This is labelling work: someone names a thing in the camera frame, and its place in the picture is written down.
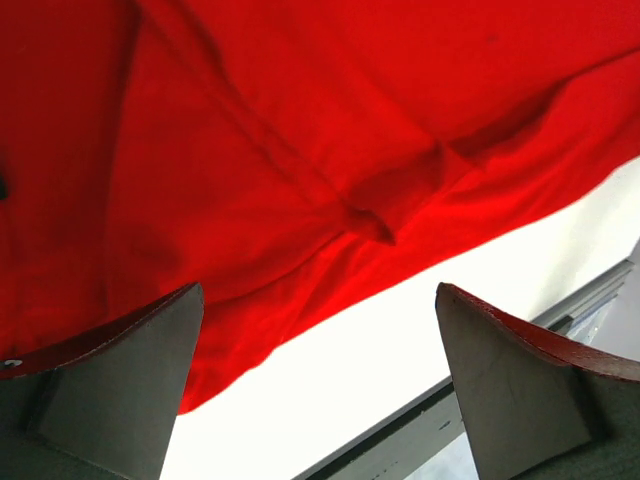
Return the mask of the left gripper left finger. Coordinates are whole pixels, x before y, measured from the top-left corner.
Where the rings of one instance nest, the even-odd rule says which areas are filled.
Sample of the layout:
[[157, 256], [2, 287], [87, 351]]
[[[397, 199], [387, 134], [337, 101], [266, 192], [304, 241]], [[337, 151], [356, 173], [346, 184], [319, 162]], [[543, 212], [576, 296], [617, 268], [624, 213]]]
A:
[[199, 284], [1, 359], [4, 479], [157, 479], [204, 313]]

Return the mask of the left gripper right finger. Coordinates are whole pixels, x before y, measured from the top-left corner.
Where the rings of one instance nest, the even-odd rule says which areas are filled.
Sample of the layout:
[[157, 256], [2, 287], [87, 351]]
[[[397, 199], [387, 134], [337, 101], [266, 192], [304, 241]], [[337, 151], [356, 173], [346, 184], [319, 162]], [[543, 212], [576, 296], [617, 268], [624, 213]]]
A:
[[636, 479], [639, 364], [448, 283], [435, 309], [482, 479]]

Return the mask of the red t shirt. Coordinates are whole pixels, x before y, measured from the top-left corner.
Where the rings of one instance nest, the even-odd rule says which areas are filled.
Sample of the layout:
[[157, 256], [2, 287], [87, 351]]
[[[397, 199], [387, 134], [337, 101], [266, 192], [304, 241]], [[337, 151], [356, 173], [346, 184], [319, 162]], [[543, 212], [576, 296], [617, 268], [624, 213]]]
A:
[[192, 411], [638, 154], [635, 1], [5, 1], [1, 375], [197, 283]]

